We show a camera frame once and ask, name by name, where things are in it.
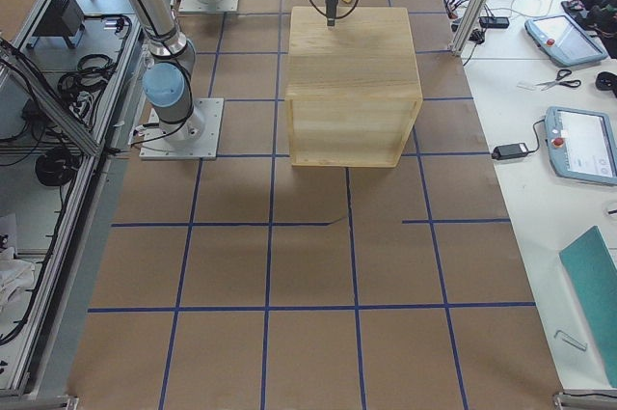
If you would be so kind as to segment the wooden drawer cabinet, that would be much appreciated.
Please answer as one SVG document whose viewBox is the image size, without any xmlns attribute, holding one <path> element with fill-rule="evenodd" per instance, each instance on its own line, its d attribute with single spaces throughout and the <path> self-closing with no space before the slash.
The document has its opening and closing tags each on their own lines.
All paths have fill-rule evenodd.
<svg viewBox="0 0 617 410">
<path fill-rule="evenodd" d="M 406 9 L 359 7 L 329 27 L 296 7 L 287 61 L 293 165 L 397 165 L 423 101 Z"/>
</svg>

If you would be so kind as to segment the blue teach pendant upper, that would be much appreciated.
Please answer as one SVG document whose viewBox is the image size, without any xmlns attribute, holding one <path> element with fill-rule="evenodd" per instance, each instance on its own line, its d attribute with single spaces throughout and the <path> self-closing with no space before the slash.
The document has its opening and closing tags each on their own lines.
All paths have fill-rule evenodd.
<svg viewBox="0 0 617 410">
<path fill-rule="evenodd" d="M 608 54 L 568 15 L 530 18 L 524 29 L 537 46 L 559 67 L 596 63 Z"/>
</svg>

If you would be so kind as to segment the blue teach pendant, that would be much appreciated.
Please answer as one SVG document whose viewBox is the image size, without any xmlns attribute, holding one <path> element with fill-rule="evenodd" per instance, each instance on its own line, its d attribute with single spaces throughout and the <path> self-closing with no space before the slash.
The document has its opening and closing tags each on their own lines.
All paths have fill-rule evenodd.
<svg viewBox="0 0 617 410">
<path fill-rule="evenodd" d="M 616 141 L 607 114 L 552 106 L 545 128 L 550 164 L 558 176 L 616 185 Z"/>
<path fill-rule="evenodd" d="M 608 54 L 568 15 L 530 18 L 524 29 L 537 46 L 559 67 L 596 63 Z"/>
</svg>

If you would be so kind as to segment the black small device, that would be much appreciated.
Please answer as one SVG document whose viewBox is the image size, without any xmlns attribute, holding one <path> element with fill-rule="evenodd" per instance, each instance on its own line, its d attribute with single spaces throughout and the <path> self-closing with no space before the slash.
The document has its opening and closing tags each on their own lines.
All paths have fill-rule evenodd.
<svg viewBox="0 0 617 410">
<path fill-rule="evenodd" d="M 483 29 L 507 29 L 510 25 L 505 16 L 480 16 L 478 22 Z"/>
</svg>

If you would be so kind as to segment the black power adapter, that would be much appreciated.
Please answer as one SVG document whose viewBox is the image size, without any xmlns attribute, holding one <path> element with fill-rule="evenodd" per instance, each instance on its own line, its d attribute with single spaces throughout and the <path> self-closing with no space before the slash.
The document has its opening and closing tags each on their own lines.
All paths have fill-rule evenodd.
<svg viewBox="0 0 617 410">
<path fill-rule="evenodd" d="M 493 160 L 511 160 L 526 157 L 530 150 L 525 143 L 513 143 L 494 147 L 491 157 Z"/>
</svg>

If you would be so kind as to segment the black scissors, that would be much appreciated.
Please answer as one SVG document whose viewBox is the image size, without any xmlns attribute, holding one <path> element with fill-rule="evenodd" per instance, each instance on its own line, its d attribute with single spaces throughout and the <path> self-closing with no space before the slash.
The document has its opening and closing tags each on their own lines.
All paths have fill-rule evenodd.
<svg viewBox="0 0 617 410">
<path fill-rule="evenodd" d="M 573 72 L 570 69 L 560 69 L 553 80 L 537 83 L 537 87 L 541 87 L 542 91 L 548 90 L 555 86 L 563 86 L 571 89 L 578 88 L 581 85 L 580 79 L 570 79 Z"/>
</svg>

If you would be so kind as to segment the black control box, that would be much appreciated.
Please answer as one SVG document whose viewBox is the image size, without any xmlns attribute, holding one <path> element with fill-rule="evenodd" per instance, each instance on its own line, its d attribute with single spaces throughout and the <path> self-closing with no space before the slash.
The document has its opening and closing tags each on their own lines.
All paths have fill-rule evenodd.
<svg viewBox="0 0 617 410">
<path fill-rule="evenodd" d="M 41 37 L 53 37 L 75 48 L 85 29 L 84 17 L 76 0 L 51 0 L 27 46 L 34 48 Z"/>
</svg>

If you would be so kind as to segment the blue teach pendant lower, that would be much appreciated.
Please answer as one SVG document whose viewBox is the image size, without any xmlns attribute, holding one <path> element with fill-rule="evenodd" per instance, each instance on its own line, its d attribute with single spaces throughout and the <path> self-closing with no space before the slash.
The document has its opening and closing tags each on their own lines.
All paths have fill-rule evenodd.
<svg viewBox="0 0 617 410">
<path fill-rule="evenodd" d="M 607 114 L 552 106 L 545 128 L 550 164 L 558 176 L 616 185 L 616 141 Z"/>
</svg>

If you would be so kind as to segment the green book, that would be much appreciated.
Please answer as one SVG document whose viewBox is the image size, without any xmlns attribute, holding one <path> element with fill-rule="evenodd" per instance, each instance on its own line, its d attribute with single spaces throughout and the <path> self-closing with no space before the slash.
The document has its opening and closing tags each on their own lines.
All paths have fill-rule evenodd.
<svg viewBox="0 0 617 410">
<path fill-rule="evenodd" d="M 597 226 L 559 252 L 604 364 L 616 387 L 616 265 Z"/>
</svg>

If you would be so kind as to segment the metal hex key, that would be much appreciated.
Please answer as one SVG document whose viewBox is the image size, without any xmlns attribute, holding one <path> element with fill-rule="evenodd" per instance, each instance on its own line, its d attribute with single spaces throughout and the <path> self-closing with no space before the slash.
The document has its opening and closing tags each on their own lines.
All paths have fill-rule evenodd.
<svg viewBox="0 0 617 410">
<path fill-rule="evenodd" d="M 578 339 L 576 339 L 575 337 L 573 337 L 572 335 L 570 335 L 569 333 L 565 332 L 562 329 L 557 329 L 554 332 L 553 337 L 555 339 L 560 339 L 563 342 L 565 342 L 566 344 L 574 347 L 575 349 L 585 352 L 588 348 L 588 343 L 587 342 L 580 342 Z"/>
</svg>

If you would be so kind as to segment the aluminium frame rack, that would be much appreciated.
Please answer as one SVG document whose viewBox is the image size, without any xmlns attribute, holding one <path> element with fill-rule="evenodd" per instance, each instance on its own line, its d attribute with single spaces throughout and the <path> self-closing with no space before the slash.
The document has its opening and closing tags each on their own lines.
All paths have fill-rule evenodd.
<svg viewBox="0 0 617 410">
<path fill-rule="evenodd" d="M 28 394 L 86 195 L 109 151 L 142 30 L 126 0 L 76 0 L 75 48 L 41 37 L 51 0 L 1 0 L 1 397 Z"/>
</svg>

